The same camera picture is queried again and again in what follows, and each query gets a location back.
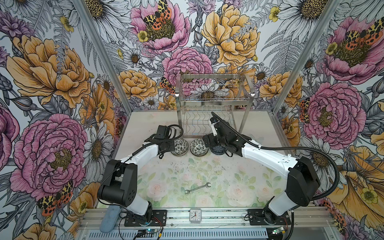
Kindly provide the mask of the green geometric pattern bowl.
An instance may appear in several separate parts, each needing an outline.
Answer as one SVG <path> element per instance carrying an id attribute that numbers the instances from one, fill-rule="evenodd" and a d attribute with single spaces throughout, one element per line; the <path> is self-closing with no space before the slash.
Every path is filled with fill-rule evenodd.
<path id="1" fill-rule="evenodd" d="M 176 157 L 184 156 L 189 150 L 189 143 L 184 139 L 174 141 L 175 148 L 171 153 Z"/>

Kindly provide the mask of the black floral pattern bowl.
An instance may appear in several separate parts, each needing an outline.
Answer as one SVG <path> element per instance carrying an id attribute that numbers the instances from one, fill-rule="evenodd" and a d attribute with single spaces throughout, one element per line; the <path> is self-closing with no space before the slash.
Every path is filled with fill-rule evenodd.
<path id="1" fill-rule="evenodd" d="M 203 139 L 194 139 L 190 144 L 190 152 L 196 157 L 203 157 L 208 151 Z"/>

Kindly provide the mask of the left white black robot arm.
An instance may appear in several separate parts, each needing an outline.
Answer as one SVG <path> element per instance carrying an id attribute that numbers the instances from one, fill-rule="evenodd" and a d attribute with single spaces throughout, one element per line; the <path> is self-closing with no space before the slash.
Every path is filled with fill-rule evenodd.
<path id="1" fill-rule="evenodd" d="M 152 204 L 138 194 L 138 172 L 150 160 L 163 158 L 167 152 L 175 149 L 175 140 L 158 139 L 151 136 L 135 152 L 121 160 L 110 160 L 105 168 L 104 176 L 97 197 L 102 204 L 120 206 L 138 216 L 151 218 Z"/>

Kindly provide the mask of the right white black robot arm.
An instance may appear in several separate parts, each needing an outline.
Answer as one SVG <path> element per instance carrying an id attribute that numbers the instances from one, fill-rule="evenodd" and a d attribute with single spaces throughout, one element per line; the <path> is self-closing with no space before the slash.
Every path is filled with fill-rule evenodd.
<path id="1" fill-rule="evenodd" d="M 206 147 L 223 147 L 231 154 L 244 157 L 273 170 L 287 181 L 282 193 L 272 197 L 259 216 L 272 221 L 285 212 L 298 207 L 306 207 L 315 197 L 320 187 L 320 180 L 312 162 L 301 157 L 279 153 L 278 148 L 267 148 L 250 137 L 229 134 L 208 134 L 203 137 Z"/>

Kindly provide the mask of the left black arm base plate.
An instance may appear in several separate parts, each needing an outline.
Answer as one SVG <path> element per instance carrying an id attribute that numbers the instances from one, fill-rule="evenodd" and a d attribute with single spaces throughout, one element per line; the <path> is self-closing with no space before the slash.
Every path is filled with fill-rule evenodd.
<path id="1" fill-rule="evenodd" d="M 167 222 L 167 210 L 152 210 L 144 216 L 131 212 L 125 217 L 125 227 L 165 227 Z"/>

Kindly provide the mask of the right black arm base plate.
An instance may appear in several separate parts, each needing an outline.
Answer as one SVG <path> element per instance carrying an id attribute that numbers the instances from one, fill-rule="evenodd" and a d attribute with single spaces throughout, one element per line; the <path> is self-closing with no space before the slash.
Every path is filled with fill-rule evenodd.
<path id="1" fill-rule="evenodd" d="M 264 209 L 247 209 L 246 219 L 250 222 L 251 226 L 264 226 L 264 225 L 290 225 L 291 219 L 287 212 L 282 216 L 275 215 L 270 210 Z"/>

